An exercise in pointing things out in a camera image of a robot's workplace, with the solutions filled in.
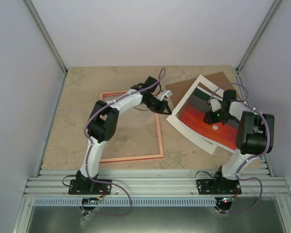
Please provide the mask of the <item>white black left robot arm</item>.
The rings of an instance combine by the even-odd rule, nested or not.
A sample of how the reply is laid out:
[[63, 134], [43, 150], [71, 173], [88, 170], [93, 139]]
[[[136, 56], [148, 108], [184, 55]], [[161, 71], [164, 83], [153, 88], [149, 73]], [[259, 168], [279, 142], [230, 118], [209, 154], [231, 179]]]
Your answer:
[[154, 94], [160, 80], [148, 77], [145, 83], [132, 86], [126, 93], [110, 101], [98, 100], [85, 124], [84, 134], [88, 139], [86, 156], [76, 178], [70, 182], [70, 194], [93, 194], [98, 184], [112, 185], [111, 180], [98, 180], [98, 167], [105, 145], [114, 136], [118, 118], [126, 111], [144, 104], [151, 112], [171, 115], [168, 106], [170, 90]]

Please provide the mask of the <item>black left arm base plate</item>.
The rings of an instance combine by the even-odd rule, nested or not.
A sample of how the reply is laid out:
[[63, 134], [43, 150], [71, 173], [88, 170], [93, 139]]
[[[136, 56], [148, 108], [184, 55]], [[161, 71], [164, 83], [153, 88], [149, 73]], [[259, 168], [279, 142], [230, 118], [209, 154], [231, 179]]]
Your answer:
[[91, 180], [71, 180], [68, 194], [70, 195], [109, 195], [111, 184], [95, 183]]

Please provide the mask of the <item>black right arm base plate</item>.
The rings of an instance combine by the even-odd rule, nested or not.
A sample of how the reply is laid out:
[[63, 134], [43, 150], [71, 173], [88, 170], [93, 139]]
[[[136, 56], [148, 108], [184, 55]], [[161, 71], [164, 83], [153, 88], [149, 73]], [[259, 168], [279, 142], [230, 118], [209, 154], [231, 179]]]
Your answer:
[[196, 184], [200, 195], [238, 195], [242, 193], [239, 180], [198, 179]]

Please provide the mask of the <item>red wooden picture frame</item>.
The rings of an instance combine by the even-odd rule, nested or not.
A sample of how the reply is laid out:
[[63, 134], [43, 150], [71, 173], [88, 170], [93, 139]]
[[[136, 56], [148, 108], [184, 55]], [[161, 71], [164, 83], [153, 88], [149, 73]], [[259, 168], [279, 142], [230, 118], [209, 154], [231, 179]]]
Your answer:
[[119, 116], [116, 132], [107, 142], [100, 163], [163, 158], [159, 115], [144, 105]]

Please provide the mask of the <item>white photo mat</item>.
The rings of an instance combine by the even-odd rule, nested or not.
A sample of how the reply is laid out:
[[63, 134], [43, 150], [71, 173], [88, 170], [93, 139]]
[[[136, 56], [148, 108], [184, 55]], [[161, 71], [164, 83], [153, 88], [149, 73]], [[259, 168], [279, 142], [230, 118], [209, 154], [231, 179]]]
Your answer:
[[229, 120], [225, 124], [204, 122], [205, 113], [212, 111], [207, 101], [213, 91], [228, 83], [225, 73], [218, 72], [165, 86], [172, 91], [170, 99], [174, 106], [167, 121], [184, 137], [210, 154], [217, 148], [229, 152], [236, 150], [238, 120]]

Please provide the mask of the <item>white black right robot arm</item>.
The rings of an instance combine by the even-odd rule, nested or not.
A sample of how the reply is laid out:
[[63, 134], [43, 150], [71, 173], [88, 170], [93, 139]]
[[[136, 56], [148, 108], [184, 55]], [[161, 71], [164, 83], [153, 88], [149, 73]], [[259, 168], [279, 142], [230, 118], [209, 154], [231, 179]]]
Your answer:
[[213, 96], [207, 101], [211, 110], [205, 113], [204, 122], [225, 124], [229, 120], [238, 120], [236, 150], [227, 163], [214, 175], [213, 189], [219, 194], [241, 193], [237, 187], [239, 175], [250, 162], [270, 153], [274, 145], [275, 117], [262, 114], [245, 101], [236, 99], [235, 90], [223, 92], [223, 100]]

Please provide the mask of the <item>red sunset photo print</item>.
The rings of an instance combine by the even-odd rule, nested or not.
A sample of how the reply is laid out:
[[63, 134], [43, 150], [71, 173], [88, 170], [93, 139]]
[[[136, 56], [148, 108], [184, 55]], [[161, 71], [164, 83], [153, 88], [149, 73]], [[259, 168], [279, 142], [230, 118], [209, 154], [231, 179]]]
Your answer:
[[202, 139], [210, 145], [233, 152], [236, 150], [239, 121], [235, 118], [226, 123], [215, 121], [214, 124], [207, 124], [203, 121], [205, 113], [211, 111], [207, 101], [216, 88], [212, 83], [210, 88], [198, 83], [189, 89], [183, 97], [185, 102], [178, 104], [181, 107], [176, 116], [178, 131], [199, 147], [202, 147], [202, 143], [197, 140]]

